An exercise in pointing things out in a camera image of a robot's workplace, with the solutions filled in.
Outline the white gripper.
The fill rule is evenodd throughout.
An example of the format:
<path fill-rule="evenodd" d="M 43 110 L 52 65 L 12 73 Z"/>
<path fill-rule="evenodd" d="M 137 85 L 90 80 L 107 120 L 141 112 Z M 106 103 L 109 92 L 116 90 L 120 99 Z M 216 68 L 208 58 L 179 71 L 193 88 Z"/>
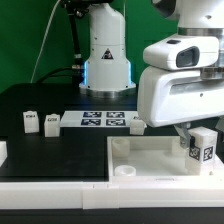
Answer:
<path fill-rule="evenodd" d="M 191 121 L 224 115 L 224 80 L 202 80 L 199 70 L 146 68 L 139 81 L 137 111 L 151 127 L 174 125 L 180 146 L 190 147 Z M 224 119 L 216 129 L 224 133 Z"/>

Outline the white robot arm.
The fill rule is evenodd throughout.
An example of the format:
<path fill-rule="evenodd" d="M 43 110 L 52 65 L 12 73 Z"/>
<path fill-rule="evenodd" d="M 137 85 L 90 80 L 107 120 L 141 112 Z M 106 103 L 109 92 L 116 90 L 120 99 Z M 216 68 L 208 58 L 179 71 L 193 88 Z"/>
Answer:
<path fill-rule="evenodd" d="M 151 0 L 178 31 L 143 51 L 149 66 L 130 78 L 124 19 L 109 4 L 90 5 L 90 57 L 83 93 L 113 97 L 138 90 L 137 111 L 151 127 L 174 125 L 190 143 L 187 124 L 224 116 L 224 0 Z"/>

